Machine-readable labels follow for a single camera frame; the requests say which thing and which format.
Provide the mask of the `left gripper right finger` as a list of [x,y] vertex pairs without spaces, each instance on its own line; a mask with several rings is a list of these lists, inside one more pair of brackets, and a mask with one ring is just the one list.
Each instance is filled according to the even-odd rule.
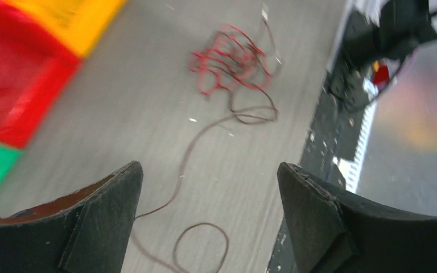
[[437,217],[379,204],[281,163],[299,272],[437,272]]

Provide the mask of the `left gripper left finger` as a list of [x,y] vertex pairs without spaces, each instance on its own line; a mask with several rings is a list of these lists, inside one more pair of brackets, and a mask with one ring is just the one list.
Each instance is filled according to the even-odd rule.
[[102,180],[0,218],[0,272],[120,272],[143,169],[133,161]]

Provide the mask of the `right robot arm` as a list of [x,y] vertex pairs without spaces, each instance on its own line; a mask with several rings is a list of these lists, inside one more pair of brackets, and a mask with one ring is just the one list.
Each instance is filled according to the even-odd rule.
[[437,9],[429,1],[386,1],[379,23],[353,9],[346,23],[340,56],[350,67],[361,69],[379,60],[404,60],[421,44],[436,41],[432,21]]

